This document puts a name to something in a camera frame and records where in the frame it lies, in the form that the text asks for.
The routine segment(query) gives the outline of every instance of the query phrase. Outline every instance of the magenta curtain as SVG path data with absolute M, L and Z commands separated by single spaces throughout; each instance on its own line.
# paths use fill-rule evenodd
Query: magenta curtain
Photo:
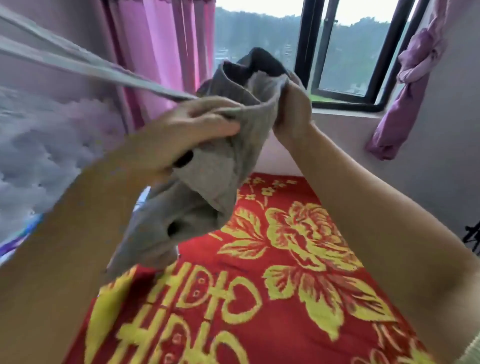
M 93 0 L 113 61 L 159 84 L 195 93 L 211 77 L 215 0 Z M 171 108 L 147 91 L 119 87 L 129 131 Z
M 399 56 L 398 82 L 402 91 L 378 125 L 366 150 L 380 160 L 392 160 L 415 124 L 427 89 L 430 72 L 444 50 L 444 32 L 473 0 L 432 0 L 433 12 L 427 28 L 412 37 Z

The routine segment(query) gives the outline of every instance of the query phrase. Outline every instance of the forearm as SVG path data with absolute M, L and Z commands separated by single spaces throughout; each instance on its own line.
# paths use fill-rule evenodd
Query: forearm
M 144 187 L 103 167 L 79 176 L 0 268 L 1 363 L 61 363 L 75 337 Z
M 315 127 L 290 152 L 351 249 L 404 313 L 479 269 L 476 257 L 437 219 Z

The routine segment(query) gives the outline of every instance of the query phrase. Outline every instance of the wall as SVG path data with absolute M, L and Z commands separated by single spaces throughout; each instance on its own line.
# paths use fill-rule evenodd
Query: wall
M 0 3 L 101 57 L 108 56 L 90 0 L 0 0 Z M 0 35 L 37 48 L 53 49 L 4 22 L 0 22 Z M 0 85 L 48 95 L 62 102 L 82 97 L 116 97 L 115 89 L 104 82 L 6 55 L 0 55 L 0 70 Z
M 417 123 L 393 161 L 363 146 L 378 116 L 316 113 L 317 125 L 359 163 L 433 213 L 459 236 L 480 219 L 480 2 L 447 34 L 448 49 L 432 72 Z M 257 170 L 298 174 L 271 137 Z

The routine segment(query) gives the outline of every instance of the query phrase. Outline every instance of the gray strap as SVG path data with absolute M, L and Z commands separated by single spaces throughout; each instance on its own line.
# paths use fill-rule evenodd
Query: gray strap
M 75 43 L 40 27 L 32 20 L 11 11 L 3 5 L 0 5 L 0 19 L 47 41 L 67 54 L 75 56 L 78 60 L 35 49 L 5 36 L 0 36 L 1 53 L 16 56 L 30 62 L 40 63 L 51 68 L 95 77 L 119 85 L 148 90 L 155 95 L 165 97 L 175 102 L 197 98 L 186 92 L 165 88 L 158 83 L 128 71 L 117 64 L 104 60 L 86 49 L 79 47 Z

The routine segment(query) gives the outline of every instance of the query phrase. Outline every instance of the sky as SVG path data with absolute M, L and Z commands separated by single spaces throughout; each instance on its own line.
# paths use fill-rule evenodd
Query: sky
M 340 0 L 336 12 L 339 23 L 350 25 L 361 18 L 374 17 L 379 22 L 390 22 L 398 0 Z M 303 0 L 216 0 L 225 10 L 256 12 L 277 17 L 301 15 Z

